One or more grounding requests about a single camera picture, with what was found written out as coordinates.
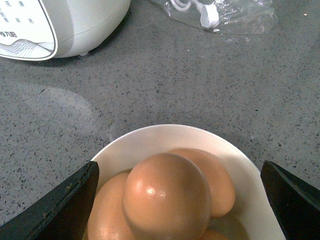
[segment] white appliance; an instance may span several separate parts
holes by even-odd
[[[86,56],[119,25],[130,0],[2,0],[0,57]]]

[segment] dark object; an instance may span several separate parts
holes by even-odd
[[[0,240],[81,240],[94,203],[99,167],[90,161],[0,227]]]
[[[286,239],[320,240],[320,191],[271,161],[261,179]]]

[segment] gray countertop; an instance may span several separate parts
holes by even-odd
[[[133,0],[87,58],[0,58],[0,225],[156,124],[208,130],[320,189],[320,1],[273,6],[269,34],[221,35]]]

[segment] plastic bag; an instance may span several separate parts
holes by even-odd
[[[223,34],[266,34],[278,22],[272,0],[152,0],[179,22]]]

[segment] boiled egg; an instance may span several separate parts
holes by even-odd
[[[217,156],[192,148],[176,148],[169,153],[191,160],[203,172],[210,187],[212,218],[222,217],[232,209],[235,204],[236,190]]]
[[[122,208],[137,240],[198,240],[210,221],[210,188],[192,161],[159,153],[132,169]]]
[[[108,180],[95,196],[87,224],[88,240],[134,240],[122,210],[122,197],[129,173]]]

